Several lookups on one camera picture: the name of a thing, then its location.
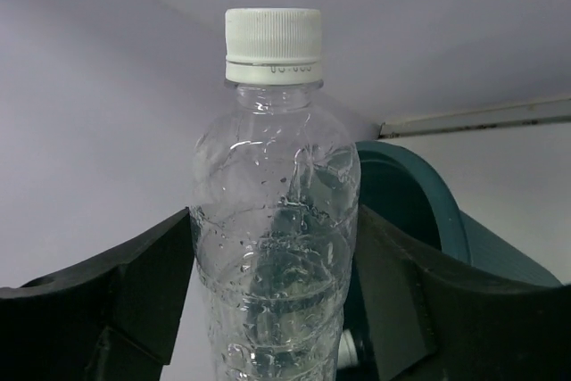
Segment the clear bottle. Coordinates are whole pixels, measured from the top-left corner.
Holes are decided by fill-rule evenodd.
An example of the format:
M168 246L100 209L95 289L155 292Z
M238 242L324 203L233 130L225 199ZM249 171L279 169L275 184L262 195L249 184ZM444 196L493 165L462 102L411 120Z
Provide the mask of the clear bottle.
M225 14L234 110L198 140L191 225L218 380L332 380L352 276L360 160L314 101L315 9Z

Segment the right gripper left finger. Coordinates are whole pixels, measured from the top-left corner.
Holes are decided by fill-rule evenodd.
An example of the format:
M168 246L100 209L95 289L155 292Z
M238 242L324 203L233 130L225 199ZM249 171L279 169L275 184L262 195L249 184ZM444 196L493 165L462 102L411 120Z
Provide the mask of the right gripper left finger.
M1 290L3 380L158 380L193 267L183 209L66 269Z

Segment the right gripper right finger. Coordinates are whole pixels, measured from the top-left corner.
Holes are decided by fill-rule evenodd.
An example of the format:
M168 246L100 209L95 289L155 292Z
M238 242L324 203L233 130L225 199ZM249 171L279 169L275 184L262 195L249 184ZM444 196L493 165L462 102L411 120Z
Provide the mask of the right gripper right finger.
M380 379L569 379L568 286L475 269L368 208L355 261Z

